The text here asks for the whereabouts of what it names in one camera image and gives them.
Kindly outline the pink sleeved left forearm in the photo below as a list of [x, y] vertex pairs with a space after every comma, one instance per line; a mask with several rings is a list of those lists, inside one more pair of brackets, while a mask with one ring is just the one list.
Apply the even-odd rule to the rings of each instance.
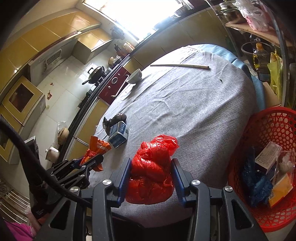
[[31, 223], [30, 225], [7, 221], [1, 215], [1, 230], [4, 232], [3, 237], [5, 237], [6, 240], [12, 237], [14, 240], [33, 240], [36, 237], [42, 225], [34, 217], [30, 208], [26, 211], [26, 216]]

